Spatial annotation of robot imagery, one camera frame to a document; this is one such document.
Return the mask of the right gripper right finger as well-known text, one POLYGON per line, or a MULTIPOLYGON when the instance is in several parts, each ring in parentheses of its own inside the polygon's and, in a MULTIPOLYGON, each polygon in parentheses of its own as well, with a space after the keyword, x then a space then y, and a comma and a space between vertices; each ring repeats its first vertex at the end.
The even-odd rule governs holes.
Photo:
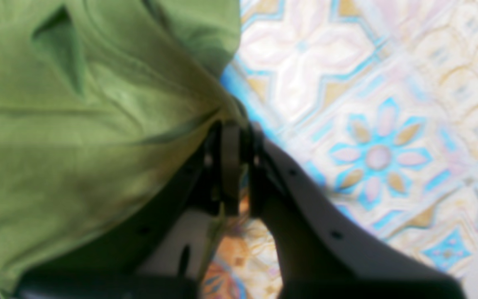
POLYGON ((459 283, 367 233, 260 125, 249 129, 250 209, 275 241, 280 299, 464 299, 459 283))

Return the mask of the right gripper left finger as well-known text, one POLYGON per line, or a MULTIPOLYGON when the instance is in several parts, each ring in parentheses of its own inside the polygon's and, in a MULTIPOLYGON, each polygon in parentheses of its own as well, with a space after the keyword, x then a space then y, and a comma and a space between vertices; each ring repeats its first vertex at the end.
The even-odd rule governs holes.
POLYGON ((241 128, 215 123, 141 210, 105 235, 30 270, 19 299, 197 299, 220 224, 239 214, 241 128))

